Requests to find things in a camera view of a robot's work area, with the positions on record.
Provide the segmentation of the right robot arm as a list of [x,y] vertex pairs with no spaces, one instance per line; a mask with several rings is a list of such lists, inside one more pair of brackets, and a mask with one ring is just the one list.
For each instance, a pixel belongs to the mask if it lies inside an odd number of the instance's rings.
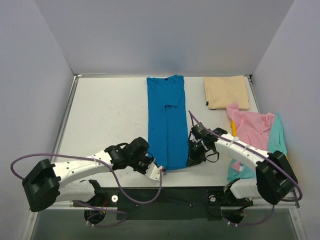
[[244,198],[262,198],[272,205],[279,202],[295,202],[288,197],[297,188],[298,180],[286,157],[278,150],[260,150],[233,137],[226,130],[206,129],[200,123],[192,126],[189,140],[187,166],[191,167],[207,161],[207,152],[219,156],[224,154],[240,162],[255,173],[254,178],[236,178],[224,187],[223,199],[229,205]]

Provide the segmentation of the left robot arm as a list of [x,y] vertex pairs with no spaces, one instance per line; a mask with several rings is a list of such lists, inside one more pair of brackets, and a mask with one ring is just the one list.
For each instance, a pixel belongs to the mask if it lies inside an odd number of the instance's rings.
[[162,167],[148,154],[149,144],[142,137],[131,143],[111,145],[87,157],[69,156],[67,161],[39,161],[22,180],[22,186],[32,212],[40,212],[56,202],[82,201],[98,206],[103,193],[88,177],[113,173],[131,167],[149,179],[159,181]]

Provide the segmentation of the blue t shirt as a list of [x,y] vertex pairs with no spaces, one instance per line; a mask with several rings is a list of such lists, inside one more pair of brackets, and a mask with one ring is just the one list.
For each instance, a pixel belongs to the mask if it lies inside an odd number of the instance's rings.
[[183,169],[189,154],[184,77],[148,77],[146,84],[148,152],[167,171]]

